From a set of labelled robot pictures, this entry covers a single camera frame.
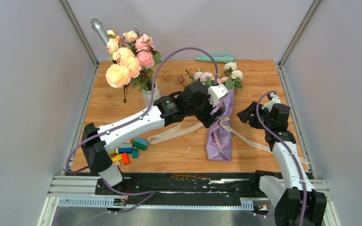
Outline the purple flower bouquet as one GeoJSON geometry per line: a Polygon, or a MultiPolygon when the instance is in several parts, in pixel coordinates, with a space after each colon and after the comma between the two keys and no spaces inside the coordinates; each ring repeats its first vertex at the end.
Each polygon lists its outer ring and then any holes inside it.
{"type": "Polygon", "coordinates": [[[236,89],[242,88],[243,73],[238,69],[236,62],[226,63],[223,67],[223,74],[217,82],[223,84],[228,90],[226,97],[220,100],[215,108],[222,108],[224,113],[209,128],[206,152],[208,159],[216,161],[231,161],[232,157],[232,135],[224,127],[230,126],[230,118],[234,109],[236,89]]]}

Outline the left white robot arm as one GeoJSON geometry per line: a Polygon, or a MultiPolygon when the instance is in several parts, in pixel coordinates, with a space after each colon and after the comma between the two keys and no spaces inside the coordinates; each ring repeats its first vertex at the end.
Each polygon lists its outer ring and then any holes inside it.
{"type": "Polygon", "coordinates": [[[91,173],[99,174],[113,194],[121,194],[126,183],[109,157],[110,151],[127,140],[181,122],[185,117],[194,116],[209,128],[224,113],[217,105],[227,94],[223,84],[207,87],[195,82],[183,91],[160,97],[151,106],[116,123],[100,127],[88,124],[84,127],[81,148],[91,173]]]}

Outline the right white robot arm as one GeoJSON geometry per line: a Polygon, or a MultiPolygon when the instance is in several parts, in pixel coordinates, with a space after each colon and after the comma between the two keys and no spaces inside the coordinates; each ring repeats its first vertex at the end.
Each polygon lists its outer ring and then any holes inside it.
{"type": "Polygon", "coordinates": [[[250,190],[255,196],[269,198],[275,205],[278,226],[320,226],[327,205],[324,193],[317,192],[300,162],[294,135],[288,130],[290,108],[257,102],[237,113],[241,122],[265,130],[265,141],[280,166],[284,183],[269,171],[256,171],[250,190]]]}

